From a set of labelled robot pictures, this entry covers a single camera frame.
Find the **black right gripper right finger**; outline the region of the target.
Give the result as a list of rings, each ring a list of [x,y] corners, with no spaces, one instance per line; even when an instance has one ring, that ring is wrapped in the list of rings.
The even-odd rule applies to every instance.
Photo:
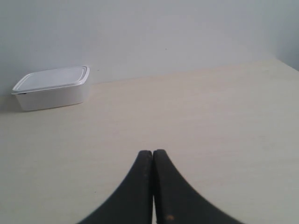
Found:
[[[158,224],[240,224],[202,197],[179,173],[167,152],[153,153],[154,201]]]

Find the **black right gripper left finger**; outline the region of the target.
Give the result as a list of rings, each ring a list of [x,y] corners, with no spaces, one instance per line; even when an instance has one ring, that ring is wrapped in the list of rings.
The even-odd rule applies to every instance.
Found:
[[[113,194],[81,224],[150,224],[153,213],[153,156],[137,154],[131,169]]]

